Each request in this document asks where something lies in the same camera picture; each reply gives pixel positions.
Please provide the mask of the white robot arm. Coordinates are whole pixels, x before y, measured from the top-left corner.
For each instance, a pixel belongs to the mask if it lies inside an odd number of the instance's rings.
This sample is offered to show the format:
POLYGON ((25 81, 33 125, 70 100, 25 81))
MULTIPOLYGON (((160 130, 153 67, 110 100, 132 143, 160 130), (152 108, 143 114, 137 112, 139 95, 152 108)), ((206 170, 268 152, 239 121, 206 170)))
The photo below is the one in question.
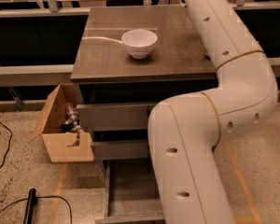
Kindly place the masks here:
POLYGON ((166 224, 235 224, 213 151, 263 124, 278 100, 270 62, 227 0, 184 0, 218 85, 158 103, 148 144, 166 224))

